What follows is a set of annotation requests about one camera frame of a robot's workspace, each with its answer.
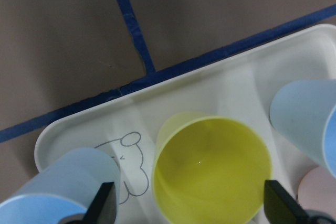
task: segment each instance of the yellow cup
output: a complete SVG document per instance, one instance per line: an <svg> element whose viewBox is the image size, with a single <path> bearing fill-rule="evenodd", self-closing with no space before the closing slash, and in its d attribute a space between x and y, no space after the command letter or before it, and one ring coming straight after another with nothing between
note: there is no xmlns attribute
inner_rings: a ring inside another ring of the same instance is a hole
<svg viewBox="0 0 336 224"><path fill-rule="evenodd" d="M241 122L182 112L159 131L152 191L171 223L244 224L262 206L270 177L264 142Z"/></svg>

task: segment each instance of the bear ear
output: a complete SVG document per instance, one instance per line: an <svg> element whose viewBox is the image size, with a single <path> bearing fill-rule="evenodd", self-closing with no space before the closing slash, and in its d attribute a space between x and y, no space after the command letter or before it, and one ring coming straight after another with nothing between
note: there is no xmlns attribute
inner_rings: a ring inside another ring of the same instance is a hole
<svg viewBox="0 0 336 224"><path fill-rule="evenodd" d="M141 135L139 132L131 132L126 134L122 139L121 139L121 145L123 146L131 146L134 144L137 144L141 139Z"/></svg>

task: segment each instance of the tray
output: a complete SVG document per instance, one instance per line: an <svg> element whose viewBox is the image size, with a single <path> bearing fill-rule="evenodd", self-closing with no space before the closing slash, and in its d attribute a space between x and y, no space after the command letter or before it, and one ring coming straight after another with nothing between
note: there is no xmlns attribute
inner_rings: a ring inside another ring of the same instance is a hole
<svg viewBox="0 0 336 224"><path fill-rule="evenodd" d="M171 115L203 111L252 127L270 151L273 178L295 196L303 175L317 165L272 128L269 106L288 82L331 78L336 27L313 26L58 120L39 136L35 162L41 171L71 149L99 146L121 167L120 223L167 223L151 194L156 135ZM254 221L268 223L263 209Z"/></svg>

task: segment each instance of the blue tape strip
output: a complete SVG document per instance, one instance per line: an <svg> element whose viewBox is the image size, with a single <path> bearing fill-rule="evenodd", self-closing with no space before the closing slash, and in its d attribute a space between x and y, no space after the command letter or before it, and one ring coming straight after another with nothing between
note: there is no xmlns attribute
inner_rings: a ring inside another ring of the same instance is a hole
<svg viewBox="0 0 336 224"><path fill-rule="evenodd" d="M140 57L143 60L146 73L154 73L155 67L147 49L145 40L143 39L140 26L138 21L136 20L130 0L117 0L117 2L127 25L127 28L132 36L134 47L137 49Z"/></svg>
<svg viewBox="0 0 336 224"><path fill-rule="evenodd" d="M41 127L47 126L48 124L58 119L64 118L68 115L72 115L74 113L86 110L93 106L119 97L121 97L121 93L119 90L110 90L108 92L101 93L95 97L84 99L61 109L51 111L47 114L30 119L26 122L6 128L0 131L0 143L21 136L28 132L37 130Z"/></svg>
<svg viewBox="0 0 336 224"><path fill-rule="evenodd" d="M76 112L85 110L92 106L104 103L106 101L121 97L159 82L171 79L181 74L190 72L197 68L203 67L210 63L214 63L218 60L222 60L233 56L244 50L259 46L271 40L278 39L286 34L292 33L296 30L313 25L323 19L336 15L336 5L324 8L312 14L308 14L301 18L287 22L283 25L277 26L273 29L263 31L248 38L234 42L228 46L216 49L214 51L203 54L197 58L190 59L188 61L179 63L170 68L163 69L161 71L149 74L143 78L140 78L134 82L131 82L125 86L122 86L118 90L111 90L109 92L100 94L93 98L88 98L83 101L74 103L56 111L49 112L45 115L31 119L21 124L17 124L10 128L0 131L0 142L15 138L17 136L26 134L33 130L39 129L52 123L55 120L74 114Z"/></svg>

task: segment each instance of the line drawing of bear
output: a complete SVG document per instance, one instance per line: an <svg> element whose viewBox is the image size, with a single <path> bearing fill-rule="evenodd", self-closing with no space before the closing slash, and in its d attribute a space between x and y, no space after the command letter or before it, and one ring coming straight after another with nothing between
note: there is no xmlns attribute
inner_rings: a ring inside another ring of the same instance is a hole
<svg viewBox="0 0 336 224"><path fill-rule="evenodd" d="M143 152L138 143L141 134L133 131L97 145L95 148L106 152L118 164L121 171L119 204L125 203L130 196L139 197L149 188L149 179L142 168Z"/></svg>

